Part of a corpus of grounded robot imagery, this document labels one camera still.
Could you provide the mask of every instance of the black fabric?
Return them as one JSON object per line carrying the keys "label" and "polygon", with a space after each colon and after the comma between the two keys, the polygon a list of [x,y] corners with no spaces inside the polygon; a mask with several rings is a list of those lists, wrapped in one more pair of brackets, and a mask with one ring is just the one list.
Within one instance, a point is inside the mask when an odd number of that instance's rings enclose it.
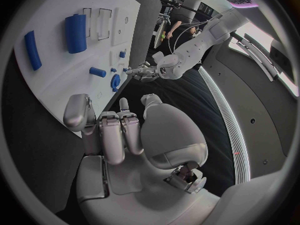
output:
{"label": "black fabric", "polygon": [[[150,56],[151,53],[147,58],[152,64]],[[221,196],[234,185],[234,162],[228,133],[219,108],[199,72],[190,69],[180,79],[158,78],[149,83],[132,79],[110,111],[118,112],[120,98],[127,98],[130,111],[137,114],[142,125],[145,107],[140,99],[145,94],[156,94],[163,103],[182,110],[202,131],[208,146],[207,162],[200,168],[203,176],[207,177],[204,188]]]}

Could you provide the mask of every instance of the robotic arm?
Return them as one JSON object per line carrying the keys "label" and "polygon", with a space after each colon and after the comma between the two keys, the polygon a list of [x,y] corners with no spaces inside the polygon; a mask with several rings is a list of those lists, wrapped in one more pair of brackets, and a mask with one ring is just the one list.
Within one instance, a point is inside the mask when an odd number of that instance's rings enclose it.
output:
{"label": "robotic arm", "polygon": [[173,54],[167,56],[164,56],[162,52],[154,54],[153,58],[157,67],[147,68],[142,65],[138,69],[127,71],[126,74],[139,76],[142,82],[151,82],[157,77],[179,79],[202,59],[207,49],[227,40],[231,32],[247,22],[245,17],[232,8],[220,19],[208,21],[202,33],[179,46]]}

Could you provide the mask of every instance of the person's arm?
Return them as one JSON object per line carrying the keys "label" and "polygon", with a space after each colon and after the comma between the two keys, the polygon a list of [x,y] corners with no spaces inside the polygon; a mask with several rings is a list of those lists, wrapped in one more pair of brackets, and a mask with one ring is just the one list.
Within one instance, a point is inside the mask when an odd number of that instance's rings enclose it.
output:
{"label": "person's arm", "polygon": [[177,21],[171,28],[171,30],[167,33],[166,38],[172,38],[173,37],[173,32],[182,24],[182,21]]}

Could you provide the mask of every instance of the led light strip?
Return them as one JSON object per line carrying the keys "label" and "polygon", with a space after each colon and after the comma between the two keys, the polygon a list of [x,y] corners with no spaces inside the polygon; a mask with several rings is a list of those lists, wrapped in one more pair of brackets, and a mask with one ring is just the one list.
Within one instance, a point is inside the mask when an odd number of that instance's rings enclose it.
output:
{"label": "led light strip", "polygon": [[233,154],[235,184],[248,182],[250,181],[249,159],[238,121],[217,84],[202,66],[199,73],[208,86],[226,125]]}

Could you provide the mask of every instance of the blue curved handle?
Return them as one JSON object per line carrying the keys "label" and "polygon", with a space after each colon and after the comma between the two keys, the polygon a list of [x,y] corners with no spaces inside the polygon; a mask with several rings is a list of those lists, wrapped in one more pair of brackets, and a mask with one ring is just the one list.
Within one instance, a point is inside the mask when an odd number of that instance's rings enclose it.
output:
{"label": "blue curved handle", "polygon": [[32,68],[36,71],[42,66],[42,62],[38,53],[34,31],[30,31],[25,35],[25,44]]}

